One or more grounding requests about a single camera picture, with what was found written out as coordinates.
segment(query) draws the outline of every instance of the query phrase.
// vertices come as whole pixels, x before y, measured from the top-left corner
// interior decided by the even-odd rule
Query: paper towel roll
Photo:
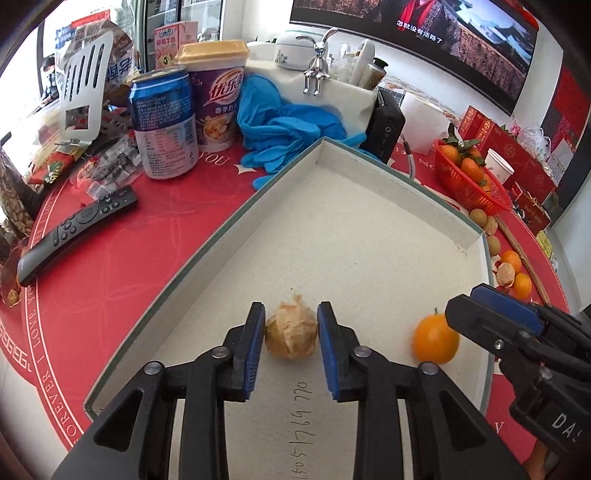
[[[449,120],[443,111],[424,99],[407,93],[401,105],[406,123],[402,134],[411,150],[423,155],[433,147],[433,142],[447,132]]]

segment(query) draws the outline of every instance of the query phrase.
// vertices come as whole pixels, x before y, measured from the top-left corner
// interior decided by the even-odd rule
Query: red gift box
[[[525,224],[534,235],[537,235],[550,224],[550,217],[535,197],[515,182],[509,189],[509,196],[525,213]]]
[[[532,159],[515,180],[531,197],[542,204],[556,189],[552,178],[537,160]]]
[[[488,118],[481,111],[476,110],[470,105],[466,111],[466,115],[462,119],[460,128],[457,129],[460,137],[463,140],[472,140],[475,138],[484,120],[488,120]]]
[[[503,157],[515,170],[515,173],[504,183],[505,188],[510,188],[514,182],[521,178],[530,161],[537,162],[527,151],[517,143],[517,140],[505,132],[492,120],[485,120],[475,138],[481,140],[478,150],[483,157],[490,149],[493,149]]]

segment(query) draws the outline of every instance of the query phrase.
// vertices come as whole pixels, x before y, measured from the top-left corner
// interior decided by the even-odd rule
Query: white spatula
[[[105,77],[113,32],[108,31],[76,52],[64,68],[66,86],[60,95],[60,136],[72,144],[90,145],[99,135]],[[88,117],[85,129],[74,129],[72,117]]]

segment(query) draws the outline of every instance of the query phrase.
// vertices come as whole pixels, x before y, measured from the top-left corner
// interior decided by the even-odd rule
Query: wooden stick
[[[521,244],[517,241],[517,239],[515,238],[515,235],[513,235],[513,233],[511,233],[511,231],[507,228],[507,225],[505,224],[505,222],[503,220],[501,220],[499,217],[496,217],[496,222],[499,225],[499,230],[503,233],[503,235],[506,236],[506,238],[509,241],[509,243],[511,244],[511,247],[513,248],[513,250],[515,250],[517,252],[517,254],[523,260],[523,264],[525,265],[525,267],[529,271],[530,276],[531,276],[531,281],[534,282],[534,285],[535,285],[536,289],[538,290],[538,293],[540,294],[540,298],[542,299],[542,301],[544,303],[551,305],[550,297],[548,296],[548,292],[546,292],[546,289],[544,288],[544,284],[540,280],[538,274],[535,272],[534,267],[530,262],[530,259],[527,258],[525,251],[523,250],[523,248],[521,248]]]

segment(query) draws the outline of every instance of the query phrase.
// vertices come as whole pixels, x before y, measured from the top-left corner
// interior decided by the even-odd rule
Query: remote control button
[[[76,215],[76,222],[88,223],[99,213],[99,206],[97,204],[90,205]]]

